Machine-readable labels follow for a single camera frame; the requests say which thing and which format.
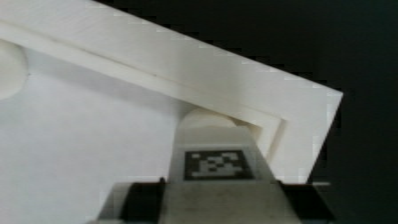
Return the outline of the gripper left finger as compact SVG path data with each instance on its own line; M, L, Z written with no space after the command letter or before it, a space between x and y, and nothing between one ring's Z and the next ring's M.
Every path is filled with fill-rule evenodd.
M87 224L158 224L165 186L165 178L156 182L117 183L97 218Z

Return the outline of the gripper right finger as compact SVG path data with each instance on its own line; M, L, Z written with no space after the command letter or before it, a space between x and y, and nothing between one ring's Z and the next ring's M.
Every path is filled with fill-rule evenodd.
M302 224L334 224L336 216L311 184L279 183Z

